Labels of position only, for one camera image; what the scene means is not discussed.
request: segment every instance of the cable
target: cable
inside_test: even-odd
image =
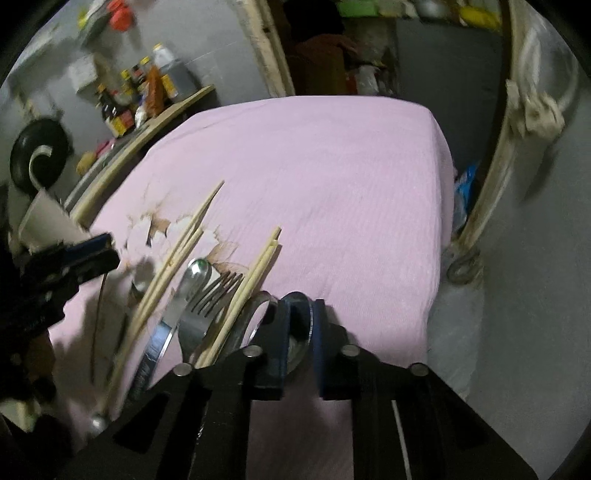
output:
[[[100,304],[103,300],[103,291],[105,290],[105,284],[107,282],[107,273],[103,275],[103,280],[100,284],[99,298],[96,301],[96,317],[95,317],[95,328],[92,332],[92,344],[90,346],[90,383],[95,384],[95,370],[96,370],[96,337],[99,331],[99,315],[100,315]]]

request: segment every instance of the knife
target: knife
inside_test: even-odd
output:
[[[144,350],[141,362],[135,372],[133,381],[127,393],[125,404],[136,401],[148,389],[154,376],[156,365],[172,340],[178,322],[189,300],[201,290],[211,275],[212,267],[203,258],[191,260],[178,284],[173,298],[168,302],[158,325],[154,329],[150,341]]]

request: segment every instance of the wooden board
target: wooden board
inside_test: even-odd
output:
[[[76,206],[70,212],[70,217],[82,226],[90,226],[93,220],[90,217],[90,214],[95,208],[96,201],[100,198],[101,194],[105,192],[117,174],[136,155],[139,149],[152,140],[156,134],[174,118],[178,117],[181,113],[186,111],[187,108],[214,90],[215,87],[213,85],[207,85],[186,100],[175,103],[173,106],[167,108],[156,118],[148,120],[146,126],[137,137],[124,147],[124,149],[121,150],[121,152],[119,152],[119,154],[117,154],[111,163],[103,170],[101,175],[89,185],[88,189],[84,192],[80,200],[76,203]]]
[[[267,0],[239,0],[238,14],[248,32],[259,69],[272,97],[295,95],[285,53]]]
[[[515,80],[517,78],[519,52],[525,34],[521,25],[522,19],[525,18],[524,0],[509,0],[509,11],[511,18],[503,19],[503,22],[511,22],[511,69],[509,78]],[[491,167],[486,175],[478,200],[459,238],[459,244],[466,250],[473,247],[482,235],[501,195],[505,191],[515,161],[515,142],[515,135],[511,131],[509,124],[508,108],[505,107],[505,116]]]

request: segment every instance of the chopsticks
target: chopsticks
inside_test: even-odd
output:
[[[261,254],[256,259],[255,263],[249,269],[246,278],[238,288],[238,291],[230,303],[228,313],[222,320],[218,333],[212,340],[212,344],[204,348],[204,350],[199,355],[199,358],[195,363],[196,368],[208,367],[209,365],[212,365],[217,359],[217,356],[219,355],[219,352],[222,349],[223,344],[228,337],[228,333],[230,332],[234,322],[236,321],[236,318],[238,317],[238,314],[242,310],[242,307],[246,301],[252,295],[254,288],[261,281],[262,276],[264,275],[269,263],[271,263],[271,260],[275,255],[275,251],[279,245],[277,239],[279,238],[280,233],[281,228],[275,228],[271,237],[267,241],[265,248],[261,251]]]
[[[170,281],[173,279],[180,266],[185,262],[203,235],[203,229],[200,226],[201,221],[203,220],[203,217],[205,216],[205,213],[207,212],[207,209],[209,208],[213,198],[216,196],[219,189],[222,188],[223,184],[224,182],[222,180],[213,189],[211,194],[209,194],[205,202],[203,202],[203,204],[195,211],[189,224],[183,231],[183,234],[178,238],[178,241],[170,249],[164,263],[158,270],[158,273],[156,273],[156,276],[152,282],[150,282],[150,286],[139,303],[138,308],[136,309],[129,325],[129,329],[125,334],[125,340],[121,345],[119,355],[115,359],[113,374],[109,379],[105,393],[99,400],[99,414],[105,415],[107,413],[109,403],[117,392],[117,388],[125,368],[125,363],[127,362],[129,353],[131,352],[135,341],[138,339],[139,334],[145,327],[150,316],[153,314],[154,309],[158,306],[158,303],[166,291],[166,288],[170,284]]]

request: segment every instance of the plastic bag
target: plastic bag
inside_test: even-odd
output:
[[[377,68],[371,65],[361,65],[355,74],[357,93],[359,95],[378,95],[379,87],[375,79]]]
[[[453,224],[452,229],[457,233],[468,219],[468,204],[470,202],[470,188],[476,175],[476,165],[470,165],[454,184]]]

